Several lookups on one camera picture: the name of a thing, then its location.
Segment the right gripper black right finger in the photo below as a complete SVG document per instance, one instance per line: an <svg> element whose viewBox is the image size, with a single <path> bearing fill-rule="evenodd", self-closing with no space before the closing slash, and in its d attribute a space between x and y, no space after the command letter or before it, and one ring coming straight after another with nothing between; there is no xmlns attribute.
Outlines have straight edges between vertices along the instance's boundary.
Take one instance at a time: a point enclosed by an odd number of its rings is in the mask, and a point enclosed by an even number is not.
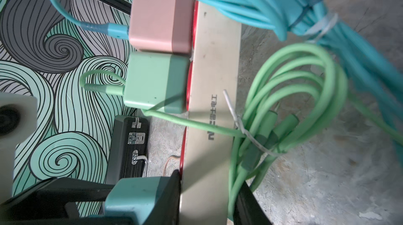
<svg viewBox="0 0 403 225"><path fill-rule="evenodd" d="M246 182L238 194L233 220L234 225L272 225Z"/></svg>

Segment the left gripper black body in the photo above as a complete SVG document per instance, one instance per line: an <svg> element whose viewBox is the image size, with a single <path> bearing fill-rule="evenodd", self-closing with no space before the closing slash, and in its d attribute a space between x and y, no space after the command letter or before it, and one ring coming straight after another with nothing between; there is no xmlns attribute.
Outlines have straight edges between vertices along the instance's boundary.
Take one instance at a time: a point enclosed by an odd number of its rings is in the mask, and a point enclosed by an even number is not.
<svg viewBox="0 0 403 225"><path fill-rule="evenodd" d="M113 185L72 178L49 178L1 204L2 225L106 225L101 218L80 218L76 203L103 202Z"/></svg>

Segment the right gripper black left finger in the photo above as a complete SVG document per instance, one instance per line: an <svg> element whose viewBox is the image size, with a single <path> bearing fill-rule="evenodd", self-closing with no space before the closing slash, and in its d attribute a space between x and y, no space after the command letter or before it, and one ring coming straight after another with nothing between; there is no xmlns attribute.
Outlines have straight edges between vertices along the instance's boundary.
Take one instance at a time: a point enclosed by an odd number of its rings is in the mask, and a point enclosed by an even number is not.
<svg viewBox="0 0 403 225"><path fill-rule="evenodd" d="M181 174L174 170L159 198L155 209L157 225L177 225L179 220L179 202L181 196Z"/></svg>

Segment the teal USB charger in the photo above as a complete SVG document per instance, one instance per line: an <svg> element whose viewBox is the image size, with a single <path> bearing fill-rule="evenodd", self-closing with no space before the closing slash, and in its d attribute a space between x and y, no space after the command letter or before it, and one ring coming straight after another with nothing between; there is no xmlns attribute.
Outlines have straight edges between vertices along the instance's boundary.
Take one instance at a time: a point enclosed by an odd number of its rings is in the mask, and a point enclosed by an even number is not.
<svg viewBox="0 0 403 225"><path fill-rule="evenodd" d="M108 194L103 216L130 218L135 225L157 225L155 206L170 177L124 178Z"/></svg>

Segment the beige power strip red sockets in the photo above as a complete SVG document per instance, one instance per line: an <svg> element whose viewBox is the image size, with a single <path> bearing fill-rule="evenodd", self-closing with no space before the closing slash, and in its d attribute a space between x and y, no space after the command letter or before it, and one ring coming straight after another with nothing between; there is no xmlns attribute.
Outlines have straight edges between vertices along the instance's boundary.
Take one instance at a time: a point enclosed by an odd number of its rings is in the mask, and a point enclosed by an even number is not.
<svg viewBox="0 0 403 225"><path fill-rule="evenodd" d="M241 24L214 7L199 3L188 117L234 128L224 98L236 102ZM179 223L224 225L233 138L188 128L183 145L182 194Z"/></svg>

